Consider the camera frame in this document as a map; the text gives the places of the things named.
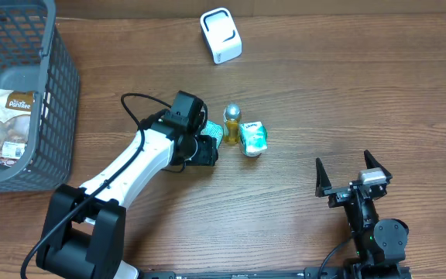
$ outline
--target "gray plastic bin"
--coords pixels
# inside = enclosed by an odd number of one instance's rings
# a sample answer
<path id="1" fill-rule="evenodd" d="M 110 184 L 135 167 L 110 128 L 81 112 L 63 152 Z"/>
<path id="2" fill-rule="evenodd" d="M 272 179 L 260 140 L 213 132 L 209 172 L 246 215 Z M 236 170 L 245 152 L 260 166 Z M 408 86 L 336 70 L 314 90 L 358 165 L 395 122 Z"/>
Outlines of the gray plastic bin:
<path id="1" fill-rule="evenodd" d="M 0 191 L 50 190 L 70 175 L 80 78 L 52 0 L 0 0 L 0 89 L 35 91 L 29 141 Z"/>

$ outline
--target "wooden surface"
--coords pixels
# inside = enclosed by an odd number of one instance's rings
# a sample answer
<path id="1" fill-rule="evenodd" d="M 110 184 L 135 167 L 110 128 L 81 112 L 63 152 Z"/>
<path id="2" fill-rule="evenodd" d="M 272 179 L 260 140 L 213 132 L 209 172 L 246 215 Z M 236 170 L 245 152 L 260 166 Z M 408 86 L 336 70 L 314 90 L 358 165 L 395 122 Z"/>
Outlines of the wooden surface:
<path id="1" fill-rule="evenodd" d="M 128 212 L 125 259 L 178 272 L 317 266 L 348 235 L 341 208 L 314 197 L 314 159 L 333 185 L 364 169 L 369 149 L 394 179 L 381 218 L 410 227 L 414 277 L 446 278 L 446 15 L 242 18 L 243 55 L 215 66 L 197 19 L 65 22 L 82 78 L 78 186 L 108 166 L 136 129 L 125 92 L 202 98 L 222 123 L 229 102 L 260 120 L 259 159 L 220 147 L 215 167 L 157 174 Z M 129 99 L 139 117 L 161 109 Z M 17 278 L 39 239 L 49 192 L 0 194 L 0 278 Z M 350 246 L 331 264 L 355 255 Z M 29 278 L 54 278 L 35 267 Z"/>
<path id="2" fill-rule="evenodd" d="M 79 19 L 200 17 L 225 7 L 233 16 L 446 12 L 446 0 L 56 0 L 58 16 Z"/>

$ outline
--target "white label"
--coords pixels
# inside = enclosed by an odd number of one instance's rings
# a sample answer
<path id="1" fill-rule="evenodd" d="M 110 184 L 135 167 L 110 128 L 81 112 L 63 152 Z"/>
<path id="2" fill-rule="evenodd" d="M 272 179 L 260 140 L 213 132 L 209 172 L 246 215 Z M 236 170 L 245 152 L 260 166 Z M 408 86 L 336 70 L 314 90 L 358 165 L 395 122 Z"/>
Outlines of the white label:
<path id="1" fill-rule="evenodd" d="M 25 152 L 24 143 L 5 142 L 3 144 L 2 157 L 9 159 L 20 159 Z"/>

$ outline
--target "silver cap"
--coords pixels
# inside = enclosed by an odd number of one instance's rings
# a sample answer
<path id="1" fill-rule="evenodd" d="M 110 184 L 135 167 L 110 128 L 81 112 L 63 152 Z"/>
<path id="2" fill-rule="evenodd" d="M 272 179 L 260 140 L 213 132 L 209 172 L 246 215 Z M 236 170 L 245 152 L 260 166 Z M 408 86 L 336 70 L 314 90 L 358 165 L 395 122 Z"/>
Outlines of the silver cap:
<path id="1" fill-rule="evenodd" d="M 240 120 L 240 108 L 236 104 L 230 104 L 225 109 L 225 117 L 226 119 L 237 119 Z"/>

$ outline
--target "amber liquid bottle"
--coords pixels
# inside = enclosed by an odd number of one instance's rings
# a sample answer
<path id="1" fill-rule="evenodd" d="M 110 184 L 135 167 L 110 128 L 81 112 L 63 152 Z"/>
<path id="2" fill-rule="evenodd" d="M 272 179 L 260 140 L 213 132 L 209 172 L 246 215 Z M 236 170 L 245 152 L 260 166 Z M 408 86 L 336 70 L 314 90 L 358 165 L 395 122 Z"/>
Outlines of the amber liquid bottle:
<path id="1" fill-rule="evenodd" d="M 225 108 L 223 112 L 223 120 L 225 122 L 223 125 L 223 140 L 226 143 L 238 143 L 240 131 L 238 124 L 240 124 L 241 118 L 242 114 L 238 105 L 230 104 Z"/>

